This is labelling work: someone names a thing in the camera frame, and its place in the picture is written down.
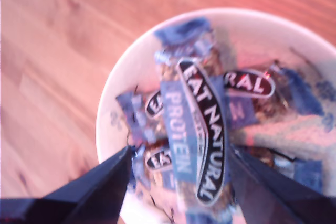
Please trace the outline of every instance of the blue wrapper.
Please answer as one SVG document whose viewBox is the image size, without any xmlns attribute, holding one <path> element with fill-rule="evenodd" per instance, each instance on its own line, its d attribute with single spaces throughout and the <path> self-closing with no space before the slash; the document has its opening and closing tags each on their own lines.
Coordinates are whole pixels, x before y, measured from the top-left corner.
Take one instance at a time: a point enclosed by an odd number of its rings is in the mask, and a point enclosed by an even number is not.
<svg viewBox="0 0 336 224">
<path fill-rule="evenodd" d="M 129 141 L 129 143 L 131 145 L 140 146 L 140 144 L 145 140 L 145 137 L 142 133 L 138 120 L 135 118 L 135 112 L 132 104 L 133 96 L 134 92 L 128 91 L 117 96 L 116 100 L 124 113 L 126 123 L 131 133 L 132 141 Z"/>
<path fill-rule="evenodd" d="M 322 193 L 322 161 L 296 160 L 294 180 L 309 187 L 310 189 Z"/>
<path fill-rule="evenodd" d="M 208 21 L 191 20 L 155 34 L 168 52 L 155 57 L 179 209 L 230 223 L 223 68 Z"/>
</svg>

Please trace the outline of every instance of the wooden table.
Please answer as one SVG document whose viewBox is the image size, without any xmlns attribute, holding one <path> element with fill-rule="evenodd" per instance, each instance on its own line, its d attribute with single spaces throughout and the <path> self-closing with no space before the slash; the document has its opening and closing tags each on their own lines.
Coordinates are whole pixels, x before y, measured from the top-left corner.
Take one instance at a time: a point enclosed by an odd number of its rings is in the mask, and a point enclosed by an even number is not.
<svg viewBox="0 0 336 224">
<path fill-rule="evenodd" d="M 96 166 L 98 102 L 121 54 L 207 7 L 276 14 L 336 45 L 336 0 L 1 0 L 1 197 L 43 196 Z"/>
</svg>

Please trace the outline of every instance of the white bowl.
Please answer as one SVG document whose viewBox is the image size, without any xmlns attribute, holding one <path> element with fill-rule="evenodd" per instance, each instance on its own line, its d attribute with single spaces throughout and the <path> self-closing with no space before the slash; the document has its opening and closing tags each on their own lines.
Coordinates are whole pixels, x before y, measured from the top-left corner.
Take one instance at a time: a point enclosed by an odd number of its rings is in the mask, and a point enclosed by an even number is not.
<svg viewBox="0 0 336 224">
<path fill-rule="evenodd" d="M 140 89 L 153 90 L 159 87 L 155 71 L 154 52 L 160 49 L 160 42 L 154 37 L 155 30 L 173 23 L 183 22 L 195 17 L 206 17 L 213 27 L 223 28 L 230 42 L 236 48 L 239 66 L 262 63 L 270 59 L 305 57 L 315 67 L 323 71 L 325 78 L 336 86 L 336 49 L 327 41 L 286 19 L 262 12 L 236 8 L 203 9 L 182 14 L 153 27 L 137 39 L 121 56 L 111 71 L 102 92 L 96 121 L 96 145 L 99 163 L 126 145 L 127 128 L 120 121 L 122 111 L 115 97 L 139 84 Z M 295 49 L 296 56 L 290 48 Z M 332 141 L 323 142 L 321 148 L 331 146 L 336 141 L 336 130 Z M 307 149 L 314 149 L 316 143 L 305 139 Z M 324 193 L 336 195 L 330 187 Z M 162 223 L 164 217 L 154 208 L 141 204 L 133 195 L 127 194 L 121 210 L 121 217 L 127 224 Z"/>
</svg>

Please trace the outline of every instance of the dark object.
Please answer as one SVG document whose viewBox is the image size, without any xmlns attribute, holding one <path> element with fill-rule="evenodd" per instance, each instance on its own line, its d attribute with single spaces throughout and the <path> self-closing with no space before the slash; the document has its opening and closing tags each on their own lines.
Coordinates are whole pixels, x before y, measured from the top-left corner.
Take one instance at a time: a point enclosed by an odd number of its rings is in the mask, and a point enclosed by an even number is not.
<svg viewBox="0 0 336 224">
<path fill-rule="evenodd" d="M 113 224 L 131 175 L 131 148 L 42 199 L 1 199 L 0 223 Z"/>
<path fill-rule="evenodd" d="M 229 164 L 235 196 L 248 224 L 334 224 L 336 200 L 269 168 L 231 146 Z"/>
<path fill-rule="evenodd" d="M 130 179 L 131 153 L 130 147 L 124 148 L 42 199 L 1 199 L 0 223 L 117 223 Z M 232 145 L 227 155 L 235 197 L 248 224 L 336 223 L 336 199 L 281 175 L 243 148 Z"/>
</svg>

